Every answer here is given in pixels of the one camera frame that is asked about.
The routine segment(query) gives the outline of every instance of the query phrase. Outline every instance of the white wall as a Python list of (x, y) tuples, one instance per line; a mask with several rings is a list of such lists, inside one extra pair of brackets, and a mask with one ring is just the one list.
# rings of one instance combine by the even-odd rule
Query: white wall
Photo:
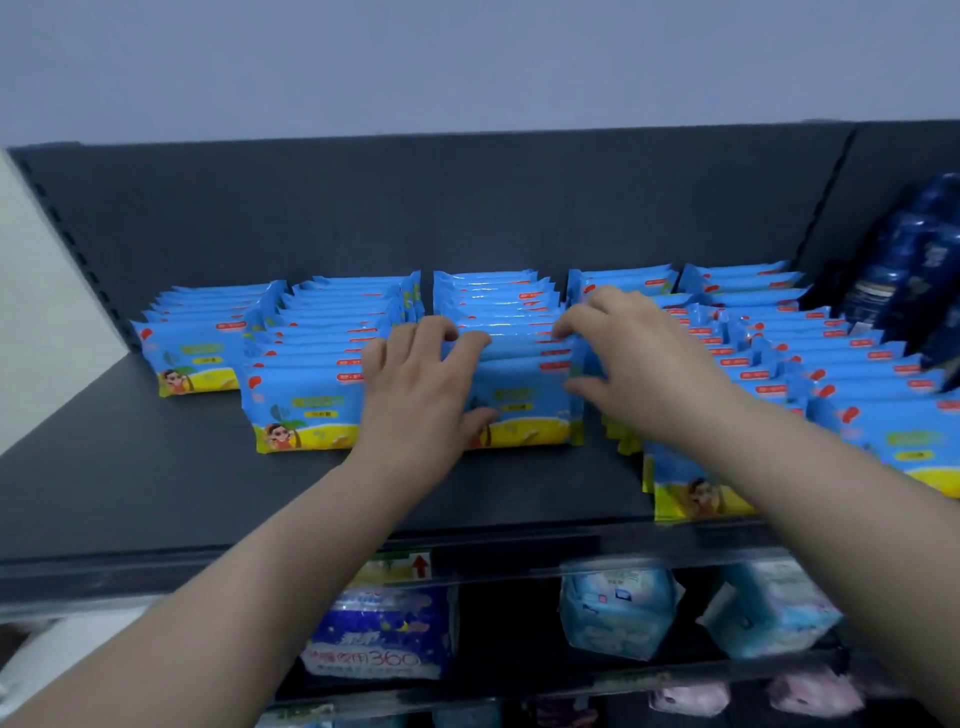
[(0, 311), (3, 452), (127, 348), (2, 151)]
[(0, 143), (960, 116), (955, 0), (0, 3)]

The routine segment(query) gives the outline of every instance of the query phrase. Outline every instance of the shelf price tag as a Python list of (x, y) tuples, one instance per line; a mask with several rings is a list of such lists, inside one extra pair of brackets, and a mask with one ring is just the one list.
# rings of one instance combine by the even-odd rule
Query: shelf price tag
[(349, 585), (398, 584), (433, 578), (429, 551), (387, 551), (363, 565)]

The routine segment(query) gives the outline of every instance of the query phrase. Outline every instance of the red arrow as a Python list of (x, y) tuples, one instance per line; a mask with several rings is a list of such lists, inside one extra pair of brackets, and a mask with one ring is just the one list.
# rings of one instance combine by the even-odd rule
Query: red arrow
[(414, 569), (417, 571), (417, 579), (426, 578), (426, 570), (430, 568), (430, 562), (424, 559), (422, 556), (418, 556), (414, 559)]

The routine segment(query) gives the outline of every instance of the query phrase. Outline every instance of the dark gray shelf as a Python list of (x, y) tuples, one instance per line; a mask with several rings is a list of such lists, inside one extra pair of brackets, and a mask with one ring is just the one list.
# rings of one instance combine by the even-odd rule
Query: dark gray shelf
[[(0, 456), (0, 594), (170, 591), (344, 457), (258, 454), (237, 393), (162, 400), (130, 354)], [(637, 462), (617, 455), (591, 417), (580, 448), (468, 453), (384, 548), (430, 549), (435, 577), (457, 581), (778, 548), (759, 522), (652, 519)]]

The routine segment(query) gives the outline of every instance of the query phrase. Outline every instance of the pink package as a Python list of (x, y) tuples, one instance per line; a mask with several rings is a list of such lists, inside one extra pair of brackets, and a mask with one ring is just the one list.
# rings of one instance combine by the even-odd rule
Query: pink package
[(663, 688), (650, 693), (650, 707), (661, 713), (714, 717), (730, 704), (726, 683), (705, 683), (680, 688)]
[(863, 708), (863, 698), (850, 678), (828, 669), (778, 675), (767, 694), (777, 710), (802, 716), (843, 717)]

